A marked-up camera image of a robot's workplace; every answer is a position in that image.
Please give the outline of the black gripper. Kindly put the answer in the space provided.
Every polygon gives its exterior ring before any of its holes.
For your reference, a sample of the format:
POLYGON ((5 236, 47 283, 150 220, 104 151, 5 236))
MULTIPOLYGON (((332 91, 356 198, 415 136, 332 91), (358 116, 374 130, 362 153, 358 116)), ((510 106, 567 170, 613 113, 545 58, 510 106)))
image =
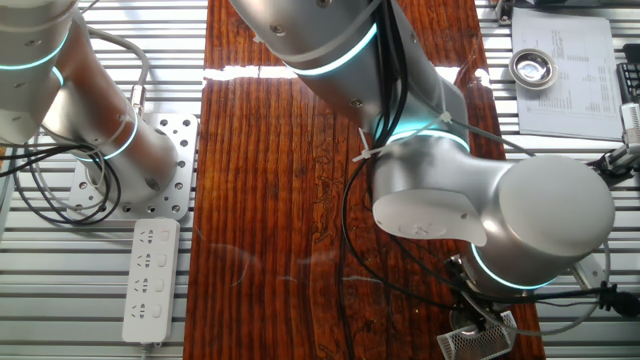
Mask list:
POLYGON ((493 303, 481 298, 464 271, 463 262, 458 254, 449 257, 445 261, 445 267, 454 289, 451 290, 456 301, 456 307, 465 310, 475 310, 487 323, 498 327, 504 327, 504 321, 499 312, 492 311, 493 303), (464 297, 471 298, 471 304, 464 297))

